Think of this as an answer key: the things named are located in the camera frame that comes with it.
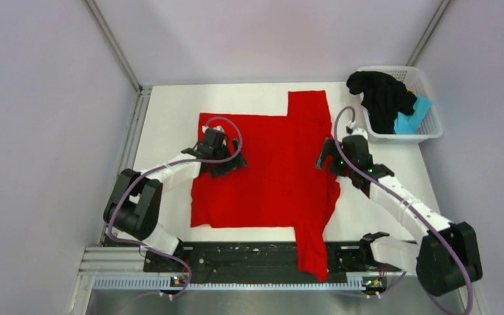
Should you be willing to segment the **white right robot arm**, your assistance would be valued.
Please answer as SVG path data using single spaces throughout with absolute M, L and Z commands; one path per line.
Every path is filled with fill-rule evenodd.
M 474 228 L 433 211 L 386 165 L 374 163 L 365 136 L 325 139 L 316 168 L 350 179 L 353 187 L 391 214 L 413 238 L 412 242 L 397 240 L 386 232 L 364 235 L 358 253 L 363 268 L 377 270 L 382 264 L 399 268 L 416 276 L 434 297 L 482 279 Z

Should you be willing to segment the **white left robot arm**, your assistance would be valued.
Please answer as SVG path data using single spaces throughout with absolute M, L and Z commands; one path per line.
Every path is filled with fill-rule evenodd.
M 176 271 L 184 263 L 182 241 L 159 223 L 163 195 L 202 175 L 214 179 L 242 167 L 247 167 L 242 155 L 242 139 L 229 138 L 222 127 L 208 127 L 201 140 L 171 161 L 148 171 L 122 170 L 103 219 L 108 228 L 160 252 L 159 263 L 168 271 Z

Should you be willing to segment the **red t-shirt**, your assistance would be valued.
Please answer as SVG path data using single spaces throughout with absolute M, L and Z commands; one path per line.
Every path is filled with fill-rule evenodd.
M 340 196 L 335 175 L 317 169 L 331 136 L 324 91 L 292 91 L 285 116 L 202 113 L 230 138 L 243 138 L 247 166 L 213 178 L 203 175 L 191 190 L 192 226 L 213 228 L 292 227 L 298 268 L 328 279 L 323 233 Z

